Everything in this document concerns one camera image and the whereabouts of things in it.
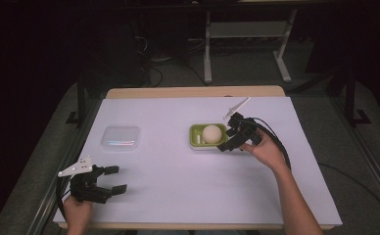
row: transparent lid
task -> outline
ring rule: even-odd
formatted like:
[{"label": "transparent lid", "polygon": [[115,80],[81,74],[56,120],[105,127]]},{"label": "transparent lid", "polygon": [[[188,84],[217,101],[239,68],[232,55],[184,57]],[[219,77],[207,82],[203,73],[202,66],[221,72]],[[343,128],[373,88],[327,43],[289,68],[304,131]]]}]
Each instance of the transparent lid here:
[{"label": "transparent lid", "polygon": [[131,151],[138,147],[139,127],[110,125],[105,130],[101,145],[109,151]]}]

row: wrist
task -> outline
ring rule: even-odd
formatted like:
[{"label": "wrist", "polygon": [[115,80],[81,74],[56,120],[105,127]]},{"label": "wrist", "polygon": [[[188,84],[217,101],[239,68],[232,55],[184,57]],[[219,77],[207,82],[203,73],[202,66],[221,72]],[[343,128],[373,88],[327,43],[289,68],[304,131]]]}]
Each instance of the wrist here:
[{"label": "wrist", "polygon": [[288,166],[286,166],[285,164],[280,164],[278,166],[272,167],[271,170],[275,177],[281,177],[287,174],[292,175],[290,168],[288,168]]},{"label": "wrist", "polygon": [[67,235],[83,235],[86,232],[84,227],[68,227]]}]

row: white tabletop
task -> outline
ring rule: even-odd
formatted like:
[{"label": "white tabletop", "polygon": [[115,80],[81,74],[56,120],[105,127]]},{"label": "white tabletop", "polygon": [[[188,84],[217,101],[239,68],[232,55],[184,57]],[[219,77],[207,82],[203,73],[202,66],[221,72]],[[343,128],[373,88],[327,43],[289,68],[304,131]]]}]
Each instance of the white tabletop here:
[{"label": "white tabletop", "polygon": [[[227,124],[223,116],[241,97],[106,99],[80,158],[97,166],[118,165],[98,186],[127,184],[126,193],[94,205],[93,226],[119,228],[264,228],[282,225],[272,172],[249,153],[190,148],[195,123]],[[342,224],[309,142],[288,97],[252,98],[239,111],[261,118],[289,154],[293,174],[318,223]],[[140,128],[133,151],[107,151],[101,145],[110,125]],[[59,211],[55,222],[64,223]]]}]

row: egg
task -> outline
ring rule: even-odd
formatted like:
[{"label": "egg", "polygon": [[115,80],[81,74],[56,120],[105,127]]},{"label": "egg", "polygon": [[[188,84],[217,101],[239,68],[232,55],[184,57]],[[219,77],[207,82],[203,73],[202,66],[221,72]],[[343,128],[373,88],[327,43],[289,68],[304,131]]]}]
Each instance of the egg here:
[{"label": "egg", "polygon": [[208,144],[215,144],[221,139],[221,130],[217,125],[207,125],[203,129],[203,140]]}]

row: green tray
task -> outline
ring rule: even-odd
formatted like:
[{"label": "green tray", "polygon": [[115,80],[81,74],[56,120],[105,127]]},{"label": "green tray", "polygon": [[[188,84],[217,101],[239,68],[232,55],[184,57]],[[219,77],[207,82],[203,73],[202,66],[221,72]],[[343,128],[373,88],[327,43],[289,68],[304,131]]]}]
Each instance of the green tray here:
[{"label": "green tray", "polygon": [[[221,139],[219,142],[215,144],[208,144],[203,142],[203,129],[208,125],[216,125],[221,130]],[[190,126],[190,145],[193,149],[200,149],[200,150],[206,150],[206,149],[217,149],[217,145],[224,143],[228,140],[228,136],[226,135],[226,126],[221,123],[203,123],[203,124],[193,124]]]}]

